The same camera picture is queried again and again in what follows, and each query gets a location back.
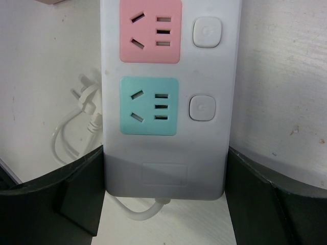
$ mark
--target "pink socket panel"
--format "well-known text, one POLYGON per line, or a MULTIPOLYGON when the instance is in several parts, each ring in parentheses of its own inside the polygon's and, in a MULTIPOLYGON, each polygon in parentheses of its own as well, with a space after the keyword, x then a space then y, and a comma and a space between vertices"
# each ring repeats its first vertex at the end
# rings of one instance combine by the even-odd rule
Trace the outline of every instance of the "pink socket panel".
POLYGON ((121 0, 120 59, 178 63, 181 21, 181 0, 121 0))

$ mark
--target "white table surface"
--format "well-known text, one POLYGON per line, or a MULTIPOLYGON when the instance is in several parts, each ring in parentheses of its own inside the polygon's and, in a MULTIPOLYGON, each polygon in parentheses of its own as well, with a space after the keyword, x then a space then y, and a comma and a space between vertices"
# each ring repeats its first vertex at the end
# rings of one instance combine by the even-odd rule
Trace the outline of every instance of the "white table surface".
MULTIPOLYGON (((58 165, 49 139, 76 107, 80 73, 100 69, 99 0, 47 6, 0 1, 0 158, 28 181, 58 165)), ((88 118, 67 127, 78 148, 88 118)), ((268 167, 327 188, 327 2, 243 0, 230 145, 268 167)), ((123 199, 141 211, 152 200, 123 199)), ((236 244, 225 197, 172 201, 145 222, 105 199, 92 244, 236 244)))

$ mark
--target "switch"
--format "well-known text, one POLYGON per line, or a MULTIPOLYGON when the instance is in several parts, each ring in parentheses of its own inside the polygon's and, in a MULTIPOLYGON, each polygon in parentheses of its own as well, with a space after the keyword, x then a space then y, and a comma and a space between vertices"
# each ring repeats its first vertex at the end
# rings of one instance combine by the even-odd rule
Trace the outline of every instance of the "switch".
POLYGON ((211 96, 197 95, 190 102, 190 117, 196 121, 210 121, 216 114, 216 101, 211 96))
POLYGON ((197 47, 216 47, 221 38, 221 21, 215 17, 201 17, 195 21, 193 42, 197 47))

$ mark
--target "power strip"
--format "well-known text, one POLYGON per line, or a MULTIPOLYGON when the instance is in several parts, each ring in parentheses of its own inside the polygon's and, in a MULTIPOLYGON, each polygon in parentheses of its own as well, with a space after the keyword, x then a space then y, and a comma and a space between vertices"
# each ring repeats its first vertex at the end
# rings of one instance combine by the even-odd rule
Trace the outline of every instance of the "power strip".
POLYGON ((241 0, 101 0, 106 189, 224 192, 241 0))

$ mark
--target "socket hole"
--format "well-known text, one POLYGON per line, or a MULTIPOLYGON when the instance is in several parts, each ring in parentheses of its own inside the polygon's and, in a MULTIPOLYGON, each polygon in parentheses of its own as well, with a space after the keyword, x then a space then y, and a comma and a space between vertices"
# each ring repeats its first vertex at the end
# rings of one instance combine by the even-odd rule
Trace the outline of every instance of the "socket hole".
POLYGON ((170 17, 157 17, 157 22, 172 22, 170 17))
POLYGON ((168 116, 154 116, 155 120, 168 120, 168 116))
POLYGON ((141 95, 143 95, 143 90, 133 94, 131 97, 132 97, 132 100, 136 99, 137 97, 140 97, 141 95))
POLYGON ((155 105, 154 109, 168 109, 168 105, 155 105))
POLYGON ((144 120, 143 118, 141 118, 140 116, 136 115, 135 113, 132 113, 132 114, 131 114, 131 117, 135 118, 136 120, 138 120, 138 121, 141 122, 141 123, 142 123, 143 120, 144 120))
POLYGON ((131 43, 133 43, 135 46, 138 46, 141 49, 144 49, 144 45, 141 44, 140 42, 136 41, 135 39, 132 39, 131 43))
POLYGON ((156 42, 157 46, 170 46, 170 42, 156 42))
POLYGON ((168 99, 168 94, 160 94, 160 93, 156 93, 156 94, 155 94, 155 98, 156 98, 156 99, 168 99))
POLYGON ((157 30, 157 34, 170 34, 170 30, 157 30))
POLYGON ((143 17, 145 17, 145 15, 144 15, 144 13, 141 13, 141 14, 139 14, 137 17, 132 18, 131 21, 132 21, 132 23, 135 23, 135 22, 137 22, 138 20, 142 19, 143 17))

